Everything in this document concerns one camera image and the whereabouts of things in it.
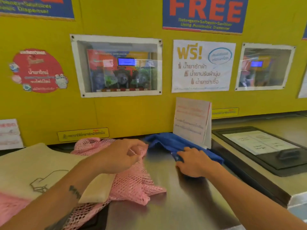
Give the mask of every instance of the yellow machine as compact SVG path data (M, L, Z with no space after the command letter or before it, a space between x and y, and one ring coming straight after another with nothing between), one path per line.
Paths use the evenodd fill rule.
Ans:
M297 98L307 61L307 41L301 40L306 4L307 0L291 0L291 4L249 0L242 35L163 30L162 0L72 0L75 21L2 16L0 119L17 119L24 145L30 146L76 141L93 136L91 132L111 138L170 132L178 96L212 102L213 118L214 113L227 117L307 110L307 98ZM82 98L71 34L162 39L161 95ZM229 91L171 93L174 39L236 43ZM235 91L243 42L296 46L285 88ZM12 81L9 64L26 49L44 50L58 61L63 76L59 73L56 80L64 88L48 93L25 92L22 85ZM39 60L28 58L29 63ZM258 61L267 68L270 58L259 57Z

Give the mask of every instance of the metal surface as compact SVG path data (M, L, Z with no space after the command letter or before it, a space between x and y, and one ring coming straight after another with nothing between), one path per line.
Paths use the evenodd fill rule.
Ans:
M253 126L278 135L294 143L307 147L307 117L290 114L290 116L269 117L268 119L233 119L214 121L212 129ZM307 202L307 173L289 177L278 177L262 166L252 161L229 144L212 135L213 148L223 152L236 166L267 188L287 207L301 205Z
M214 186L206 179L184 177L169 152L151 149L144 164L155 185L165 187L167 193L151 196L146 206L111 202L106 230L242 229Z

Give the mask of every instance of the blue fabric bag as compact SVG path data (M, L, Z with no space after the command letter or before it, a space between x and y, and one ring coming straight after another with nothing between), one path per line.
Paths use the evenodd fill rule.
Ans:
M198 145L191 143L190 141L181 138L180 136L177 136L173 133L164 132L160 134L153 134L146 136L144 141L147 141L149 143L149 148L155 146L157 143L161 144L166 150L170 151L172 156L174 157L175 161L182 161L183 159L181 156L177 154L178 151L184 151L184 147L190 147L190 148L197 148L197 150L202 150L205 152L205 154L210 157L213 161L216 161L220 164L224 162L224 160L214 154L213 152L204 149L202 147L199 147Z

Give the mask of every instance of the mesh bag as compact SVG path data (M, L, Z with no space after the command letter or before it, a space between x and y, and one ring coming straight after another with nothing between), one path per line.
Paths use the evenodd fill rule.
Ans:
M114 141L114 139L100 140L99 138L81 139L75 144L75 149L71 153L90 156L109 146ZM141 157L143 158L145 154L146 150L142 150ZM74 209L64 229L78 229L101 211L110 201L129 200L146 205L150 200L149 196L162 192L166 192L166 190L154 185L144 168L142 159L140 159L130 169L115 176L109 198L105 203L86 203L79 205ZM29 200L0 193L0 226L12 216L16 215L21 209L25 208L29 203Z

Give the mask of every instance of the tattoo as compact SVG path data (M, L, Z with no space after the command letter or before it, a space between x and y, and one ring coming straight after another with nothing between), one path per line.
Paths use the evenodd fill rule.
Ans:
M75 194L77 196L77 199L81 198L79 191L73 185L71 185L69 187L69 191L71 191L73 194Z
M45 228L45 230L62 230L66 226L66 224L68 223L68 220L69 220L71 213L64 216L58 222L56 222L56 223L52 224L51 226Z

